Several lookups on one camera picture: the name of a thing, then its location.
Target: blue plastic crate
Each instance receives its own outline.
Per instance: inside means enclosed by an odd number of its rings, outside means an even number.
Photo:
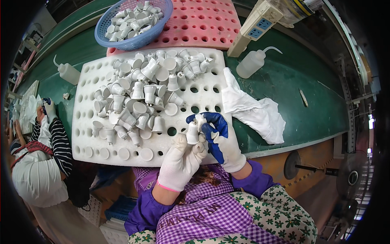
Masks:
[[[155,7],[159,7],[164,14],[164,17],[150,30],[128,40],[114,43],[109,42],[109,39],[104,36],[107,32],[107,28],[111,25],[111,18],[115,17],[119,11],[127,8],[134,9],[137,3],[144,4],[144,2],[145,0],[123,0],[109,8],[99,19],[98,24],[95,27],[95,39],[98,44],[107,48],[131,51],[144,47],[154,41],[163,31],[165,23],[172,15],[173,4],[171,0],[150,0],[150,3]]]
[[[129,219],[129,212],[133,210],[136,203],[137,198],[121,195],[109,209],[104,211],[104,215],[106,216],[107,220],[116,218],[126,221]]]

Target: work glove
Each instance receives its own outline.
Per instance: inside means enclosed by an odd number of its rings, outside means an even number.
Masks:
[[[201,114],[207,121],[202,125],[202,132],[206,136],[211,154],[226,172],[233,173],[241,170],[246,163],[246,157],[238,148],[233,126],[227,123],[220,113],[204,112]],[[190,115],[186,122],[190,123],[194,118],[194,114]]]
[[[42,108],[43,113],[48,116],[49,124],[53,122],[54,119],[58,119],[55,113],[54,101],[51,98],[42,99]]]
[[[157,184],[171,191],[183,191],[206,155],[203,143],[187,145],[186,135],[178,133],[173,146],[165,155]]]

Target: power strip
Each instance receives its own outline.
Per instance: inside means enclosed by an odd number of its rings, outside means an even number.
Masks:
[[[251,40],[257,41],[282,17],[282,12],[267,0],[256,4],[227,51],[227,55],[229,57],[240,56]]]

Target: pink glove cuff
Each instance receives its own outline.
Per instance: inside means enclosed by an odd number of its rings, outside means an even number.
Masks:
[[[165,190],[169,190],[169,191],[173,191],[173,192],[179,192],[179,191],[175,191],[175,190],[172,190],[171,188],[167,188],[167,187],[161,185],[161,184],[158,182],[158,180],[157,180],[157,185],[161,186],[161,187],[164,188]]]

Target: striped sleeve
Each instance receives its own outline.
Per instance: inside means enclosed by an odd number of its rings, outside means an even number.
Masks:
[[[34,124],[34,128],[32,129],[30,141],[37,141],[40,134],[41,134],[41,125],[39,124],[37,118],[35,118],[35,124]]]
[[[60,120],[55,120],[49,126],[51,144],[53,145],[53,158],[60,170],[69,177],[72,172],[72,148],[66,135],[64,125]]]

